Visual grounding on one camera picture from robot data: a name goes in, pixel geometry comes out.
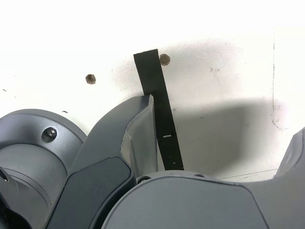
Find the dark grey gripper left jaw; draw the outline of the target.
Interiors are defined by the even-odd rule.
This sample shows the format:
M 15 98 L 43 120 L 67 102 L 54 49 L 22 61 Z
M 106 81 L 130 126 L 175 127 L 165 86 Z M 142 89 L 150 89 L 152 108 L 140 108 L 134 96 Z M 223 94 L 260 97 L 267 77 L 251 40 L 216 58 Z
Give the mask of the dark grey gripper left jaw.
M 136 96 L 113 108 L 92 128 L 46 228 L 101 228 L 137 179 L 157 170 L 153 97 Z

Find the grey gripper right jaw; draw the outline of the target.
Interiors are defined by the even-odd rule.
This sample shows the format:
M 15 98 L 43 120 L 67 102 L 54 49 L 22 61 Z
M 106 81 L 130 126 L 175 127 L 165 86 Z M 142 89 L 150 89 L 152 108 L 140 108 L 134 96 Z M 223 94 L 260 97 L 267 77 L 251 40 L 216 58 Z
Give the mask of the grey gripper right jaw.
M 127 192 L 104 229 L 302 229 L 305 132 L 296 133 L 272 179 L 228 182 L 156 175 Z

